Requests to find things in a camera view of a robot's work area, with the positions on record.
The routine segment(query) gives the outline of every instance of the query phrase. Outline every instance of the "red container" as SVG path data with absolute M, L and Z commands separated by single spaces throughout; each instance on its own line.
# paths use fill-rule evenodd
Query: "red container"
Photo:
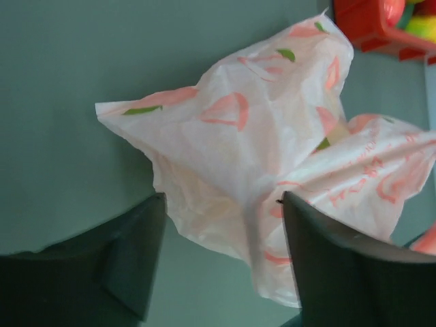
M 334 0 L 336 24 L 350 42 L 363 52 L 394 55 L 400 61 L 425 60 L 436 63 L 436 44 L 389 27 L 384 0 Z

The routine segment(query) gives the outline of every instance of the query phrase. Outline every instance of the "red object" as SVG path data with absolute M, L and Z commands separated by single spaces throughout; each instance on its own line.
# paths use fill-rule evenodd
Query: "red object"
M 384 14 L 389 26 L 395 26 L 403 15 L 406 0 L 384 0 Z
M 417 3 L 415 13 L 422 16 L 436 16 L 436 0 L 425 0 Z
M 336 24 L 363 52 L 378 51 L 400 61 L 436 63 L 436 44 L 391 27 L 386 22 L 385 0 L 334 0 Z

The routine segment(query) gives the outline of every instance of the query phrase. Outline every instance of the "plastic bag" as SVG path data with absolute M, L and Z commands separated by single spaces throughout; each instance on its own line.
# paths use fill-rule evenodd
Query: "plastic bag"
M 297 307 L 282 192 L 388 240 L 435 160 L 434 133 L 377 115 L 347 125 L 352 57 L 321 15 L 220 60 L 194 87 L 96 111 L 153 162 L 180 234 L 244 260 L 263 297 Z

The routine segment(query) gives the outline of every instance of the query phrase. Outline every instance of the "gray-green surface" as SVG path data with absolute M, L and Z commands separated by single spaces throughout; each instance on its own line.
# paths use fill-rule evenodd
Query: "gray-green surface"
M 195 84 L 317 12 L 315 0 L 0 1 L 0 253 L 68 237 L 152 192 L 149 162 L 97 122 L 95 102 Z M 422 65 L 356 53 L 343 104 L 349 118 L 383 112 L 427 128 Z M 429 182 L 395 239 L 434 212 Z M 256 296 L 243 263 L 167 227 L 147 326 L 275 327 L 294 313 Z

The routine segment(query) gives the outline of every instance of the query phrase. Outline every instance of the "red ball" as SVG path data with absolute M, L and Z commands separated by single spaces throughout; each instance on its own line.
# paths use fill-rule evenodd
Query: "red ball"
M 425 0 L 417 3 L 415 13 L 423 16 L 436 16 L 436 0 Z
M 384 0 L 384 16 L 389 26 L 395 26 L 403 15 L 405 0 Z

